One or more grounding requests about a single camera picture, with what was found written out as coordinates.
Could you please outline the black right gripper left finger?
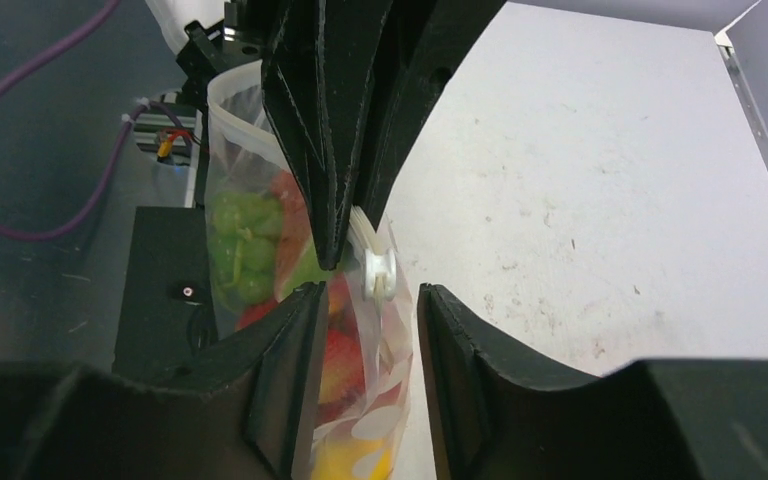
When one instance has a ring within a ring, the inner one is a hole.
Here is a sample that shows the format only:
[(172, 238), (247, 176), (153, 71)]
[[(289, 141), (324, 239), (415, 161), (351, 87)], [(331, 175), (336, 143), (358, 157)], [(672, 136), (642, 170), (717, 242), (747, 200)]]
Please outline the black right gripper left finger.
[(306, 479), (325, 284), (140, 383), (80, 363), (0, 362), (0, 479)]

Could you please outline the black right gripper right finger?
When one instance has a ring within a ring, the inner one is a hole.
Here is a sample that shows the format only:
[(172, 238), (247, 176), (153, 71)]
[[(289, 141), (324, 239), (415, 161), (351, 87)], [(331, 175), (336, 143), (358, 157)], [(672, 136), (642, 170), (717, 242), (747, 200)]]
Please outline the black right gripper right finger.
[(417, 325), (441, 479), (768, 479), (768, 360), (644, 359), (596, 377), (433, 284)]

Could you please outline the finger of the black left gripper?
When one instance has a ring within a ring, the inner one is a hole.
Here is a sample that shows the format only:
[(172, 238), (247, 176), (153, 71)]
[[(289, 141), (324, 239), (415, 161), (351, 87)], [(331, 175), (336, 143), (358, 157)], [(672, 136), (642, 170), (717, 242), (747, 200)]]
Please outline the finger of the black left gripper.
[(357, 205), (377, 227), (431, 111), (504, 0), (395, 1), (376, 53)]
[(341, 261), (389, 1), (280, 1), (264, 107), (306, 202), (319, 265)]

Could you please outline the red strawberry cluster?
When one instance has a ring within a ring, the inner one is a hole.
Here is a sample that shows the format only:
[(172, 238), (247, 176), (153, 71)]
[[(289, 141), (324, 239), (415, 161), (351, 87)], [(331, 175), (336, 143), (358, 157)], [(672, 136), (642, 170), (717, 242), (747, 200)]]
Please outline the red strawberry cluster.
[(244, 270), (237, 281), (228, 286), (243, 304), (237, 328), (246, 328), (262, 319), (295, 287), (308, 282), (326, 282), (328, 330), (318, 403), (332, 406), (361, 393), (365, 387), (364, 365), (345, 277), (335, 271), (298, 270), (284, 279), (278, 291), (272, 289), (271, 280), (272, 276), (267, 272)]

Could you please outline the yellow bell pepper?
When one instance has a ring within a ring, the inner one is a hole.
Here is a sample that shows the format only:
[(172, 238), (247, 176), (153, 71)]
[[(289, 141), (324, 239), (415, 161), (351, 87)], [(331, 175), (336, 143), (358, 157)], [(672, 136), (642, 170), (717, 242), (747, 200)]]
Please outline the yellow bell pepper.
[(323, 440), (315, 449), (311, 479), (388, 479), (393, 449), (383, 440)]

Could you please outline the clear zip top bag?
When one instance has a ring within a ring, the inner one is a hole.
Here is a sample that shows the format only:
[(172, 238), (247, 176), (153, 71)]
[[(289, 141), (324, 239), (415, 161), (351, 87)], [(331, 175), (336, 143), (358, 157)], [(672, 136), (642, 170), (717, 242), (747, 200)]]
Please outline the clear zip top bag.
[(221, 73), (207, 88), (213, 298), (247, 327), (295, 288), (326, 284), (312, 475), (386, 479), (409, 416), (413, 360), (413, 301), (393, 235), (354, 210), (339, 266), (320, 267), (304, 197), (262, 101), (259, 62)]

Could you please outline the green grape bunch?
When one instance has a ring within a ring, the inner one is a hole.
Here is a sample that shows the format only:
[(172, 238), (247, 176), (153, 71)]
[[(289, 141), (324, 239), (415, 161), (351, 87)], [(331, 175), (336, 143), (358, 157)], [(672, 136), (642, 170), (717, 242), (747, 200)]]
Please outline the green grape bunch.
[(244, 270), (269, 273), (274, 290), (282, 217), (281, 203), (272, 194), (225, 190), (213, 197), (207, 212), (211, 287), (215, 299), (227, 311), (243, 311), (242, 302), (228, 286)]

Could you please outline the white bag zipper slider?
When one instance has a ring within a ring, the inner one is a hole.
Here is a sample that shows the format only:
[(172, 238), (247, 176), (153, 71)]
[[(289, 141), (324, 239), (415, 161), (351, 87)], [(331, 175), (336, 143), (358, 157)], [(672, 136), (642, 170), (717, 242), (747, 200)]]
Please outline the white bag zipper slider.
[(388, 248), (379, 254), (371, 249), (365, 249), (362, 270), (363, 298), (372, 301), (376, 310), (380, 312), (383, 304), (392, 301), (396, 296), (398, 263), (395, 250)]

